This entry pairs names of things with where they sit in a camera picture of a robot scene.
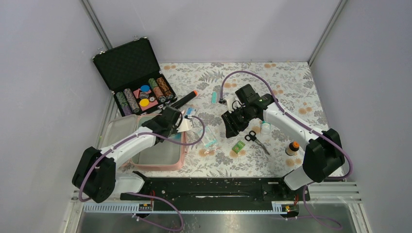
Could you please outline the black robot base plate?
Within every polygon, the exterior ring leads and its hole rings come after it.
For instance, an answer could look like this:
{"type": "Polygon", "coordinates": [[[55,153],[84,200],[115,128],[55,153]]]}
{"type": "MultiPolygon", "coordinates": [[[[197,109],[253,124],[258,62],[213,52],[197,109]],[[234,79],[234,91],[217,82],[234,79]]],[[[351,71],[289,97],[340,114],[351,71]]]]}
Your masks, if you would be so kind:
{"type": "Polygon", "coordinates": [[[144,177],[140,196],[122,193],[120,200],[144,201],[153,194],[154,210],[169,211],[269,211],[272,203],[310,200],[308,190],[287,189],[282,178],[160,178],[144,177]]]}

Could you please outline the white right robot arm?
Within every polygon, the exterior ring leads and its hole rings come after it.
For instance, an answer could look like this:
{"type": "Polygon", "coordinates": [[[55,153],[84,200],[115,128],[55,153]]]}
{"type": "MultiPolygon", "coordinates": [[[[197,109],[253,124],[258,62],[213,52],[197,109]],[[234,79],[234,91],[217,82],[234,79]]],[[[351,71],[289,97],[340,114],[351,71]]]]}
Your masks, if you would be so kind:
{"type": "Polygon", "coordinates": [[[320,131],[282,108],[271,94],[260,96],[249,84],[232,97],[221,98],[227,105],[222,114],[225,136],[231,138],[244,131],[253,119],[260,119],[279,128],[296,141],[305,152],[302,165],[283,177],[279,195],[291,200],[298,189],[309,183],[320,183],[345,164],[339,134],[334,129],[320,131]]]}

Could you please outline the plastic bag of band-aids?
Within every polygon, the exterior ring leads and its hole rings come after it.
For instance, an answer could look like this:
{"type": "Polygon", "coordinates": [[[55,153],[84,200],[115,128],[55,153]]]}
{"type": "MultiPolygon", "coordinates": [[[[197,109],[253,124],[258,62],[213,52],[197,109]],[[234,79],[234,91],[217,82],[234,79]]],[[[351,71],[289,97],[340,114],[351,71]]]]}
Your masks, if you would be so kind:
{"type": "Polygon", "coordinates": [[[219,147],[218,139],[212,132],[212,130],[206,126],[205,132],[203,130],[198,131],[198,136],[200,137],[204,133],[201,142],[203,143],[204,149],[207,151],[217,150],[219,147]]]}

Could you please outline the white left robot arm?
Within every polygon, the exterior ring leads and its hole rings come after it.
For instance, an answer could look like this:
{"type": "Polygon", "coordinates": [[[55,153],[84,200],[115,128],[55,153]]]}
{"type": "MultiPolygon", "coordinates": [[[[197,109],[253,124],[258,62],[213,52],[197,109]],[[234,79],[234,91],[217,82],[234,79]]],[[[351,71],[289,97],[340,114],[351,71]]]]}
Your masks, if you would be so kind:
{"type": "Polygon", "coordinates": [[[72,178],[73,185],[79,188],[78,199],[101,203],[111,195],[123,193],[133,193],[140,200],[149,197],[151,187],[143,177],[119,174],[118,169],[133,156],[168,139],[177,131],[181,118],[179,110],[166,107],[124,139],[102,149],[87,148],[72,178]]]}

